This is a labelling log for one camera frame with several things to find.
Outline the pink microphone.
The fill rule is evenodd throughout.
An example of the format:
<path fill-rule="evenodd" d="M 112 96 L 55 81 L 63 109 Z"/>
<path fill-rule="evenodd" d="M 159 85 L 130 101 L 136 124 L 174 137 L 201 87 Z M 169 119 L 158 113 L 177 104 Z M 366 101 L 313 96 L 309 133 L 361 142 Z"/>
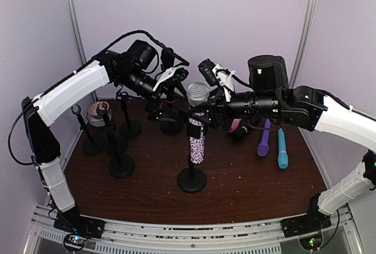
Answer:
<path fill-rule="evenodd" d="M 229 129 L 229 133 L 233 133 L 239 127 L 240 123 L 241 119 L 234 119 Z"/>

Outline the black stand of purple mic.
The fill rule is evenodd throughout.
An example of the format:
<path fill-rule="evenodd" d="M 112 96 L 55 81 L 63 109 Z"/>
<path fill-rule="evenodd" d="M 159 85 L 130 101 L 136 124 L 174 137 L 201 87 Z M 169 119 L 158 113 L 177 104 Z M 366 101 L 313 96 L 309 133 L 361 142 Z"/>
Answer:
<path fill-rule="evenodd" d="M 118 127 L 119 134 L 127 139 L 135 138 L 142 132 L 142 126 L 139 121 L 131 120 L 128 114 L 127 101 L 129 94 L 118 91 L 116 99 L 120 102 L 120 107 L 123 112 L 125 121 Z"/>

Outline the purple microphone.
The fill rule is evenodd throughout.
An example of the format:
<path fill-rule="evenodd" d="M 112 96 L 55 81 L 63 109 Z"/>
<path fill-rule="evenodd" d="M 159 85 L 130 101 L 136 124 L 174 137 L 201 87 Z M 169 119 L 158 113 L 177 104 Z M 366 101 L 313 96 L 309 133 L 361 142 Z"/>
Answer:
<path fill-rule="evenodd" d="M 257 145 L 257 154 L 258 156 L 264 157 L 269 151 L 268 141 L 270 136 L 270 126 L 271 122 L 269 119 L 265 120 L 264 130 L 261 135 L 260 143 Z"/>

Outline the black stand of blue mic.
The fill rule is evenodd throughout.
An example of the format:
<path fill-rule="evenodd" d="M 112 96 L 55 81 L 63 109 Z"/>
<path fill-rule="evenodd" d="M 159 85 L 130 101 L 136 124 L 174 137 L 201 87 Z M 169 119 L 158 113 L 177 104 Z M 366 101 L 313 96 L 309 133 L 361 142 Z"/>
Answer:
<path fill-rule="evenodd" d="M 132 157 L 124 153 L 115 153 L 108 163 L 108 171 L 114 178 L 125 178 L 133 173 L 135 162 Z"/>

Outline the black stand of glitter mic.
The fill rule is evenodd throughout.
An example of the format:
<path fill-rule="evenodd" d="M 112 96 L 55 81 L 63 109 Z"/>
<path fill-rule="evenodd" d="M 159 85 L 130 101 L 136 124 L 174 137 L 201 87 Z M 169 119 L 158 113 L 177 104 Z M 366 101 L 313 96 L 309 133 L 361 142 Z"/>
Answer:
<path fill-rule="evenodd" d="M 187 156 L 188 167 L 179 172 L 177 176 L 177 185 L 178 187 L 186 193 L 198 193 L 202 191 L 207 183 L 206 174 L 196 165 L 190 161 L 190 145 L 189 152 Z"/>

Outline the light blue microphone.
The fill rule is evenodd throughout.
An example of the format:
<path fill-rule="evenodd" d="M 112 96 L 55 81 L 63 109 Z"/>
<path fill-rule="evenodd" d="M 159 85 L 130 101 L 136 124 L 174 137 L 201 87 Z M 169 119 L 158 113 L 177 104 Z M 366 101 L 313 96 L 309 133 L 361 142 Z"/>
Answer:
<path fill-rule="evenodd" d="M 277 157 L 278 167 L 280 169 L 287 169 L 288 168 L 288 154 L 287 154 L 287 147 L 286 147 L 286 137 L 282 128 L 278 130 L 277 139 L 278 139 L 278 157 Z"/>

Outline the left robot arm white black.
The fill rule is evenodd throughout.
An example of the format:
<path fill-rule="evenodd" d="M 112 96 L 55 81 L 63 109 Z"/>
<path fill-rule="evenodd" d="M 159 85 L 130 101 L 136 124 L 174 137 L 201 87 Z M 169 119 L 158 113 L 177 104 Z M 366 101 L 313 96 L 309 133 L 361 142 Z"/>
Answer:
<path fill-rule="evenodd" d="M 172 66 L 155 80 L 145 69 L 156 55 L 155 48 L 141 40 L 134 41 L 122 54 L 104 50 L 47 91 L 22 101 L 26 135 L 36 164 L 55 206 L 63 213 L 62 224 L 72 233 L 80 232 L 85 221 L 72 211 L 76 203 L 61 168 L 60 144 L 50 127 L 71 106 L 110 83 L 122 85 L 147 99 L 145 110 L 150 120 L 177 121 L 178 116 L 160 101 L 160 97 L 185 80 L 188 71 L 182 66 Z"/>

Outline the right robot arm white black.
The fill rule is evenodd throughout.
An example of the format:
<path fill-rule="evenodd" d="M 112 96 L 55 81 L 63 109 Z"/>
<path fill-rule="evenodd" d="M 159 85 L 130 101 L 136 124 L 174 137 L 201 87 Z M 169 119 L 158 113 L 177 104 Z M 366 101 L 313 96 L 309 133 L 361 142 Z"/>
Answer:
<path fill-rule="evenodd" d="M 339 207 L 367 189 L 375 189 L 375 118 L 347 105 L 333 94 L 309 86 L 289 88 L 285 60 L 259 55 L 247 61 L 251 92 L 235 93 L 233 71 L 207 59 L 199 70 L 210 86 L 220 86 L 222 97 L 210 102 L 210 124 L 229 129 L 234 119 L 271 118 L 308 131 L 331 133 L 368 149 L 362 161 L 340 183 L 310 200 L 301 218 L 314 231 Z"/>

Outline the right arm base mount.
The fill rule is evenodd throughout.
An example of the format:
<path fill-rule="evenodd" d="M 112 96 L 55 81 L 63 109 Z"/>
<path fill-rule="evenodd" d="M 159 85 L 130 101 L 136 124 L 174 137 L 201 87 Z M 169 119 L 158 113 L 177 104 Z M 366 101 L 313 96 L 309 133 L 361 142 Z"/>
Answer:
<path fill-rule="evenodd" d="M 302 215 L 281 221 L 284 237 L 297 237 L 300 246 L 309 252 L 319 250 L 324 246 L 323 230 L 331 225 L 331 219 L 328 216 Z"/>

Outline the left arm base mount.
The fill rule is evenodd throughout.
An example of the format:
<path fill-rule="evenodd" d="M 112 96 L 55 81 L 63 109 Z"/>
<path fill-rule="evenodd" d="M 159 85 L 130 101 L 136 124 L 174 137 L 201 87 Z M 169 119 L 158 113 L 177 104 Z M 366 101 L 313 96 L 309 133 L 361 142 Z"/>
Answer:
<path fill-rule="evenodd" d="M 58 214 L 53 227 L 67 232 L 62 242 L 67 251 L 79 252 L 85 248 L 91 239 L 100 239 L 102 237 L 105 221 L 80 216 L 76 222 L 69 222 Z"/>

